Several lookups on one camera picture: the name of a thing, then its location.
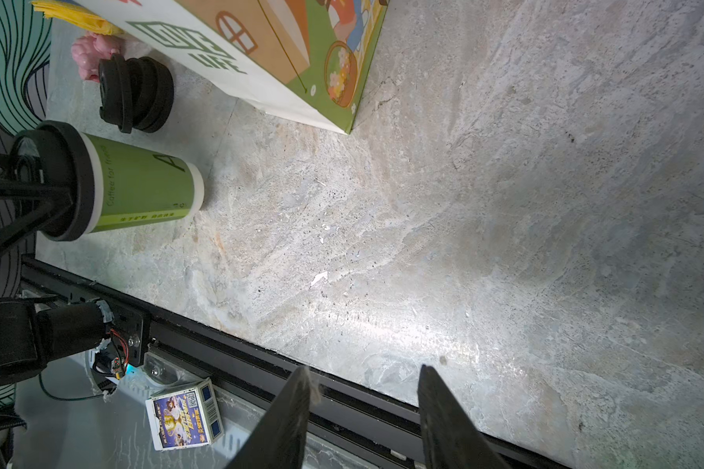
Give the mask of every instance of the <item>black metal rail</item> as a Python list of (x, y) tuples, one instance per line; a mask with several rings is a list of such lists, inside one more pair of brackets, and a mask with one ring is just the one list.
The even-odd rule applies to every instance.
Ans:
[[(140, 338), (136, 360), (143, 352), (156, 353), (195, 374), (212, 377), (215, 384), (259, 408), (269, 407), (290, 374), (301, 364), (274, 351), (222, 333), (187, 317), (122, 294), (95, 281), (24, 257), (22, 285), (38, 293), (56, 294), (67, 302), (106, 300), (117, 327)], [(424, 461), (417, 408), (311, 369), (323, 387), (319, 404), (311, 407), (308, 430), (366, 461), (386, 469), (414, 468)], [(565, 467), (520, 446), (485, 435), (488, 445), (512, 467)], [(392, 450), (406, 459), (394, 455)]]

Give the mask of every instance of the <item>marble countertop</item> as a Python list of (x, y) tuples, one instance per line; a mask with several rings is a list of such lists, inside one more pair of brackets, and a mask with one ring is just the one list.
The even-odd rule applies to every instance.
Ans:
[(574, 5), (392, 2), (350, 136), (156, 51), (172, 115), (121, 134), (56, 22), (48, 117), (193, 162), (206, 200), (38, 258), (412, 404), (434, 365), (572, 467), (704, 467), (704, 4)]

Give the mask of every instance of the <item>pink object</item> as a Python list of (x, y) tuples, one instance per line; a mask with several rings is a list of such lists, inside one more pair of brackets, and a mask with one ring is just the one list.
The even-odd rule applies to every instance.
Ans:
[(120, 38), (86, 32), (86, 35), (76, 39), (70, 48), (70, 54), (78, 64), (78, 75), (83, 80), (99, 83), (99, 61), (109, 60), (113, 54), (119, 54), (121, 46)]

